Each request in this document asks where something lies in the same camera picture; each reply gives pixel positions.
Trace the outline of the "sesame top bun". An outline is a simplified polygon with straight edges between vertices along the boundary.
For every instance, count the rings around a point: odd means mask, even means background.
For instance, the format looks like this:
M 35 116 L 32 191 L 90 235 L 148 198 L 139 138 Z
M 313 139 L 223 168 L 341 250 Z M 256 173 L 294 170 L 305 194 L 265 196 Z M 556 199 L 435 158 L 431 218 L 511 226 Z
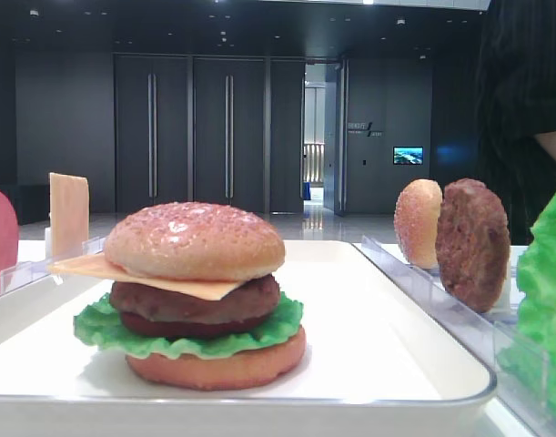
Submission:
M 254 213 L 173 202 L 121 220 L 106 238 L 104 253 L 135 276 L 244 282 L 276 271 L 286 250 L 276 229 Z

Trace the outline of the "sesame bun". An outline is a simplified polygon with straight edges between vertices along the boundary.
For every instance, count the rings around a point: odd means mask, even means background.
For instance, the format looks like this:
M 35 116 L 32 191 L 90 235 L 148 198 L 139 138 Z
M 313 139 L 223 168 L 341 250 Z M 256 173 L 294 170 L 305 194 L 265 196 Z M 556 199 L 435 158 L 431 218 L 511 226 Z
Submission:
M 173 202 L 121 220 L 106 238 L 104 253 L 135 276 L 244 282 L 276 271 L 286 250 L 276 229 L 254 213 Z
M 438 265 L 435 243 L 441 202 L 440 185 L 430 179 L 410 182 L 396 202 L 393 224 L 399 249 L 421 269 Z

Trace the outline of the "cheese slice on burger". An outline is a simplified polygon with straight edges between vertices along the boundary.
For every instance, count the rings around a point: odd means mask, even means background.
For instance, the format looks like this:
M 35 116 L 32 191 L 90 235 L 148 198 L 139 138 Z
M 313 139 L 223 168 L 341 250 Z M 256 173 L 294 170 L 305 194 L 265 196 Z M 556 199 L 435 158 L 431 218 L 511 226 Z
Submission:
M 201 300 L 221 300 L 229 292 L 243 285 L 243 282 L 136 277 L 108 262 L 103 252 L 71 259 L 62 259 L 49 264 L 47 269 L 54 274 L 74 274 L 98 279 L 111 279 L 118 282 L 142 284 L 160 290 L 185 294 Z

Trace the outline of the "standing cheese slice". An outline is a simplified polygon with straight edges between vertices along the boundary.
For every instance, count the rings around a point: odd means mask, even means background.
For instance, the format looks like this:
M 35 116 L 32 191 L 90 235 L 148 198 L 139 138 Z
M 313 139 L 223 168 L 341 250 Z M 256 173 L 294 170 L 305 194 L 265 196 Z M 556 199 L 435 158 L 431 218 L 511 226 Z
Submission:
M 51 172 L 51 256 L 56 258 L 81 249 L 89 237 L 89 186 L 87 178 Z

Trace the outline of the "standing red tomato slice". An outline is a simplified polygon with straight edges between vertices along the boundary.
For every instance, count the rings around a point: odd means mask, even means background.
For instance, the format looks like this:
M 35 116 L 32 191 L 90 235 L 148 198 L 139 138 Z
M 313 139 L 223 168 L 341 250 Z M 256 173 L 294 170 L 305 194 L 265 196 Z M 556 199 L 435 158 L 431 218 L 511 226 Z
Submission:
M 0 272 L 17 263 L 19 228 L 15 209 L 0 191 Z

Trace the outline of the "standing green lettuce leaf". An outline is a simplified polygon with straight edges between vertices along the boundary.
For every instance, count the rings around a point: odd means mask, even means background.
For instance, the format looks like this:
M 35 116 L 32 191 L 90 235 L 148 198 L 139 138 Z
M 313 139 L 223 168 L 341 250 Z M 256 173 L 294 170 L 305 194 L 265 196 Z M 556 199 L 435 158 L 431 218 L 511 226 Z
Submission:
M 520 255 L 515 342 L 501 351 L 501 367 L 543 396 L 556 418 L 556 194 L 531 228 L 533 242 Z

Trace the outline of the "dark double door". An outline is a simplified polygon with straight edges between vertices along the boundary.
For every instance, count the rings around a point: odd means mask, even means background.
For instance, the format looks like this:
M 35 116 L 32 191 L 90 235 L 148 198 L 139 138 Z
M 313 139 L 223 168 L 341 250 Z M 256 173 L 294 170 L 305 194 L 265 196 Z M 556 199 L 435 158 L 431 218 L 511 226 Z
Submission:
M 299 213 L 304 75 L 299 59 L 117 56 L 117 210 L 197 200 Z

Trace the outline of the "standing sesame bun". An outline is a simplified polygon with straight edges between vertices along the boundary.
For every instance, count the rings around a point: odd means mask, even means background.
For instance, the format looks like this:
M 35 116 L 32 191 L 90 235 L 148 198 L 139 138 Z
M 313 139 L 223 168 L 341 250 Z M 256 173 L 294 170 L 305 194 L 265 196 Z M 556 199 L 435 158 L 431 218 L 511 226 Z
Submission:
M 430 179 L 410 182 L 396 202 L 393 224 L 399 249 L 421 269 L 438 265 L 435 243 L 441 202 L 440 185 Z

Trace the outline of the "bottom burger bun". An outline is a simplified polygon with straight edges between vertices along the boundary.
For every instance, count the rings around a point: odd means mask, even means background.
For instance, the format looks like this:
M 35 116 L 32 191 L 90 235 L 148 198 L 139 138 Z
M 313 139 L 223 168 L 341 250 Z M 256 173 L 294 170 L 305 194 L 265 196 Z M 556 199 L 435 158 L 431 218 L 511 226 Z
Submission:
M 294 370 L 306 350 L 306 332 L 259 350 L 241 351 L 231 357 L 204 360 L 194 355 L 169 359 L 153 353 L 145 359 L 126 356 L 126 363 L 140 378 L 197 391 L 245 390 L 268 385 Z

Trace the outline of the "white rectangular tray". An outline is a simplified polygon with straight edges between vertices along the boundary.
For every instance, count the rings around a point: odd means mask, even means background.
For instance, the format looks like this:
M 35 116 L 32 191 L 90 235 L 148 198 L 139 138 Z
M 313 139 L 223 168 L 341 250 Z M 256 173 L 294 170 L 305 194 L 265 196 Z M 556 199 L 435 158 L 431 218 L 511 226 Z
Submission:
M 73 318 L 106 281 L 46 277 L 0 298 L 0 436 L 471 436 L 494 373 L 348 243 L 289 241 L 306 355 L 274 383 L 199 392 L 139 379 Z

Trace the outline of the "clear acrylic right rack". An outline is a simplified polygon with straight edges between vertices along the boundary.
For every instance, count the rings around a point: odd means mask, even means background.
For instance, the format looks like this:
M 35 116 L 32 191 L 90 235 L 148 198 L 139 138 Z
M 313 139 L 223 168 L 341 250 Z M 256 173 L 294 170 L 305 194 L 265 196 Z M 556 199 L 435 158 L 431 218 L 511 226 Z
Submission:
M 511 248 L 500 300 L 484 314 L 471 310 L 444 290 L 437 269 L 424 270 L 409 264 L 396 245 L 364 236 L 359 249 L 496 372 L 497 397 L 518 418 L 522 429 L 536 436 L 556 436 L 556 367 L 545 349 L 518 331 L 523 294 L 516 285 L 516 266 L 523 246 Z

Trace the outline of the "clear acrylic rack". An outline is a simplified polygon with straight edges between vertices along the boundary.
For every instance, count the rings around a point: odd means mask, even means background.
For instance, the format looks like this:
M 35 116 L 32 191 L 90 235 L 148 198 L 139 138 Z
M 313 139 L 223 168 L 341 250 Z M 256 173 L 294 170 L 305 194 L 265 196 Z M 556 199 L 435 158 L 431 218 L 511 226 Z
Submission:
M 100 253 L 105 242 L 106 237 L 92 238 L 62 255 L 51 257 L 47 240 L 20 240 L 18 263 L 0 272 L 0 297 L 49 276 L 48 266 L 55 262 Z
M 496 372 L 497 397 L 518 418 L 522 429 L 536 436 L 556 436 L 556 367 L 545 349 L 518 331 L 523 294 L 516 285 L 516 266 L 523 246 L 511 248 L 500 300 L 484 314 L 471 310 L 444 290 L 437 269 L 424 270 L 409 264 L 396 245 L 364 236 L 359 249 Z

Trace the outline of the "clear acrylic left rack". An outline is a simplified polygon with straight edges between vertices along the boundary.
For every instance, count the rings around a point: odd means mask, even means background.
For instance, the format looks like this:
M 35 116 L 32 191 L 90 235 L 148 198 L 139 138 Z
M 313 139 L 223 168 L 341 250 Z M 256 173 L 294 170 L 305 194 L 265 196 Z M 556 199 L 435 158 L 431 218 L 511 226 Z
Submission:
M 0 297 L 49 276 L 48 266 L 55 262 L 100 253 L 105 242 L 106 237 L 92 238 L 62 255 L 51 257 L 47 240 L 20 240 L 18 263 L 0 272 Z

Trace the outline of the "person in black shirt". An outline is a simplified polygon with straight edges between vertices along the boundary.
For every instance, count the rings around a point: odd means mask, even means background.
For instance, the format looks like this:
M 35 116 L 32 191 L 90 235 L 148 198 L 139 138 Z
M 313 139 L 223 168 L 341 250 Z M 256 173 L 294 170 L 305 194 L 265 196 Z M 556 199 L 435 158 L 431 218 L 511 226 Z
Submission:
M 477 74 L 479 179 L 501 199 L 511 241 L 556 193 L 556 1 L 493 1 Z

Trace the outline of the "wall monitor screen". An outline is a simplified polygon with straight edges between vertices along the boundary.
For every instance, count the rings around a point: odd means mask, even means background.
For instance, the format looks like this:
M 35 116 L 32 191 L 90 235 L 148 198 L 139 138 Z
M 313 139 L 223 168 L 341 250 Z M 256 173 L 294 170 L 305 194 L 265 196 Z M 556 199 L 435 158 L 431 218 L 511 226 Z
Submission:
M 394 147 L 394 165 L 422 165 L 424 150 L 423 147 Z

